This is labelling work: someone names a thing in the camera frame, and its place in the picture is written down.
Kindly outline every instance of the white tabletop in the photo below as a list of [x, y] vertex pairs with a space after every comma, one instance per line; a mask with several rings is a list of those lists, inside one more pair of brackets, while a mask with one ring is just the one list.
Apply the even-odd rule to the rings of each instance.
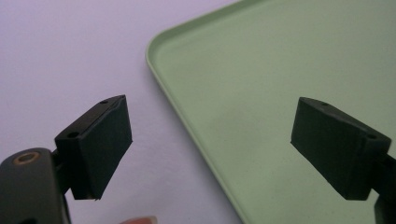
[[240, 223], [145, 61], [156, 34], [232, 2], [0, 2], [0, 160], [55, 149], [82, 113], [126, 94], [134, 142], [102, 200], [66, 193], [73, 223]]

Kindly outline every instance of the clamp jaw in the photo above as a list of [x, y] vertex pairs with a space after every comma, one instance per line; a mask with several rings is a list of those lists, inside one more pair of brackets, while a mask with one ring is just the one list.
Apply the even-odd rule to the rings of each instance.
[[291, 143], [346, 200], [367, 200], [377, 224], [396, 223], [396, 160], [390, 138], [327, 103], [301, 97]]
[[0, 165], [0, 223], [70, 223], [64, 194], [101, 199], [132, 144], [124, 95], [96, 104], [55, 137], [57, 149], [30, 148]]

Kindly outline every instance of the mint green tray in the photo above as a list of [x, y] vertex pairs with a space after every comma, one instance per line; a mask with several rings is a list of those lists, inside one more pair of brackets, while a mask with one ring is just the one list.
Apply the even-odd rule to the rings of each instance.
[[[300, 96], [396, 139], [396, 1], [242, 1], [155, 37], [153, 74], [245, 223], [375, 223], [290, 144]], [[390, 155], [395, 157], [395, 148]]]

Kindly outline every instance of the fingertip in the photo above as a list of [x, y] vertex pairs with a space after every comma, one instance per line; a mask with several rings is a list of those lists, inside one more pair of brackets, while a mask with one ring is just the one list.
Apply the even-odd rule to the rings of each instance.
[[158, 220], [156, 217], [139, 217], [128, 219], [121, 224], [158, 224]]

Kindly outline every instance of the tray rim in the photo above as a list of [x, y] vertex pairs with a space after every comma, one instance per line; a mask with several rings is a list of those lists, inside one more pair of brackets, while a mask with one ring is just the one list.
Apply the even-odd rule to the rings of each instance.
[[207, 155], [205, 151], [205, 146], [202, 141], [199, 139], [197, 135], [195, 135], [195, 131], [189, 121], [185, 118], [183, 109], [178, 106], [177, 100], [172, 96], [172, 93], [166, 89], [166, 83], [162, 80], [161, 75], [156, 69], [155, 60], [153, 59], [153, 54], [156, 49], [161, 45], [161, 43], [166, 42], [167, 40], [179, 35], [180, 33], [186, 33], [191, 29], [199, 27], [201, 25], [207, 24], [209, 22], [213, 22], [214, 20], [220, 19], [221, 17], [228, 16], [230, 14], [235, 13], [235, 11], [242, 10], [245, 7], [252, 7], [255, 4], [260, 2], [269, 2], [271, 0], [250, 0], [250, 1], [239, 1], [232, 3], [228, 6], [221, 7], [213, 12], [206, 13], [198, 18], [183, 22], [179, 25], [173, 26], [169, 29], [162, 31], [161, 33], [155, 35], [148, 43], [146, 49], [146, 62], [148, 67], [151, 70], [152, 75], [154, 75], [155, 79], [157, 80], [160, 88], [162, 89], [163, 93], [166, 95], [166, 99], [169, 101], [173, 109], [177, 112], [178, 117], [182, 121], [184, 128], [189, 133], [189, 136], [192, 138], [194, 144], [198, 147], [201, 155], [204, 157], [206, 164], [209, 166], [211, 172], [214, 174], [215, 178], [218, 180], [219, 184], [221, 185], [222, 190], [227, 195], [228, 200], [233, 205], [236, 213], [242, 219], [243, 223], [250, 223], [248, 216], [239, 205], [239, 202], [235, 199], [232, 192], [229, 190], [228, 186], [226, 185], [225, 181], [223, 180], [222, 176], [216, 169], [216, 165], [210, 157]]

